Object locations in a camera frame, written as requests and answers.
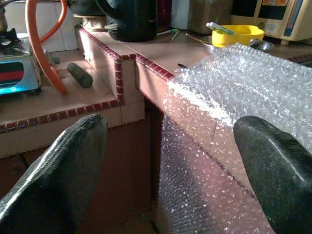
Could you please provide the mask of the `large steel steamer pot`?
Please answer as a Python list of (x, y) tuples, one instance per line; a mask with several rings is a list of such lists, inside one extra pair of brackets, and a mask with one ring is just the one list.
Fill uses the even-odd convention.
[(66, 0), (73, 14), (78, 16), (104, 16), (95, 0)]

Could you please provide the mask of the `black electric kettle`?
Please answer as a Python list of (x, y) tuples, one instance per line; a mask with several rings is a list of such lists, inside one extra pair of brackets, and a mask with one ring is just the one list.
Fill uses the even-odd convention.
[(111, 38), (124, 42), (150, 41), (157, 32), (156, 0), (95, 0), (107, 17)]

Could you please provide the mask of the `white green toothbrush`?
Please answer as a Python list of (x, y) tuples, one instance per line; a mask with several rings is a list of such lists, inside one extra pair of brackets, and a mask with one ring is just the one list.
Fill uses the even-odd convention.
[(234, 32), (215, 23), (215, 22), (208, 22), (206, 23), (206, 26), (210, 29), (212, 29), (213, 31), (217, 31), (218, 33), (221, 34), (227, 34), (227, 35), (234, 35)]

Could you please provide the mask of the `yellow plastic bowl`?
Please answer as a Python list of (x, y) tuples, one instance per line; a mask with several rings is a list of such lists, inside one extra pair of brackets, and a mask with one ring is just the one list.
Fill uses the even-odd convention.
[(219, 30), (212, 32), (212, 45), (215, 47), (225, 47), (231, 44), (240, 43), (248, 46), (250, 40), (263, 40), (265, 32), (254, 25), (223, 25), (234, 34), (220, 33)]

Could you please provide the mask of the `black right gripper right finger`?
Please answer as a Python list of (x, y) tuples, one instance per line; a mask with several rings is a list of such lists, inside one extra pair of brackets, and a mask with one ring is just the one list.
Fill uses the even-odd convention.
[(234, 124), (248, 180), (276, 234), (312, 234), (312, 154), (292, 135), (255, 116)]

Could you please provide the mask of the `beige water ionizer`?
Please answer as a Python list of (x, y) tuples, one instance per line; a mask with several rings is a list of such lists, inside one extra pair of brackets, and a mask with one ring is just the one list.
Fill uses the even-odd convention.
[(233, 0), (231, 24), (257, 26), (282, 45), (312, 40), (312, 0)]

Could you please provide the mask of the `dark stone pestle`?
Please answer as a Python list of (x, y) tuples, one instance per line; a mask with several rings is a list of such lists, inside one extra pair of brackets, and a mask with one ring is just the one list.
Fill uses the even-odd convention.
[(68, 63), (66, 69), (83, 88), (89, 88), (92, 86), (92, 76), (76, 63)]

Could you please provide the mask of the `steel red gas stove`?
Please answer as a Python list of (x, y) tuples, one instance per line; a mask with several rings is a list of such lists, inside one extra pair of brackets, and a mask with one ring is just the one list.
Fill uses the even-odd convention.
[(13, 28), (0, 32), (0, 96), (41, 92), (41, 69), (29, 37)]

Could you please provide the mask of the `green white tongs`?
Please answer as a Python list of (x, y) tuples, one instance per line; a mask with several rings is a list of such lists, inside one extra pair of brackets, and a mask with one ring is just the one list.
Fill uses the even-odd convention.
[(166, 35), (166, 34), (172, 34), (172, 40), (174, 40), (177, 35), (179, 34), (180, 30), (178, 29), (170, 29), (170, 30), (167, 30), (167, 31), (163, 31), (163, 32), (160, 32), (160, 33), (157, 33), (157, 36), (162, 36), (162, 35)]

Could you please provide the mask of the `brown powder jar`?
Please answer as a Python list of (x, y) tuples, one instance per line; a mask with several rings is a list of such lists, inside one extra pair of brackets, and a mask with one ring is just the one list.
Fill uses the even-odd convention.
[(233, 0), (190, 0), (188, 30), (201, 35), (210, 35), (208, 22), (228, 25), (231, 20)]

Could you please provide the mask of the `clear bubble wrap sheet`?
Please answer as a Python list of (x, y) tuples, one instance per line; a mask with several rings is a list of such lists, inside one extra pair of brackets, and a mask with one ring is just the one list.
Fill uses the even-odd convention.
[(248, 180), (234, 124), (260, 117), (312, 154), (312, 68), (235, 44), (168, 83), (157, 224), (161, 234), (276, 234)]

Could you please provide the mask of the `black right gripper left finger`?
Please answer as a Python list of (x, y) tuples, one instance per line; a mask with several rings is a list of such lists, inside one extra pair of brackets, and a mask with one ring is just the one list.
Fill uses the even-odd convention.
[(65, 129), (0, 200), (0, 234), (75, 234), (106, 154), (99, 114)]

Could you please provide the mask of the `dark red container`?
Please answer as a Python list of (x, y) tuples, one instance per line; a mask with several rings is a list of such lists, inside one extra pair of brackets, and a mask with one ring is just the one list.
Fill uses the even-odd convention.
[(157, 2), (157, 32), (164, 32), (171, 25), (172, 0), (156, 0)]

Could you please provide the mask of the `steel bowl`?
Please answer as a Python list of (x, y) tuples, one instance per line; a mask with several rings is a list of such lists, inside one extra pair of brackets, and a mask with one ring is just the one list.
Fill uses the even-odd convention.
[[(206, 46), (206, 48), (209, 52), (211, 52), (215, 49), (215, 47), (207, 41), (202, 41), (201, 43)], [(271, 42), (263, 40), (263, 41), (261, 41), (260, 46), (256, 50), (259, 50), (262, 52), (267, 52), (269, 50), (272, 50), (273, 48), (274, 48), (274, 45)]]

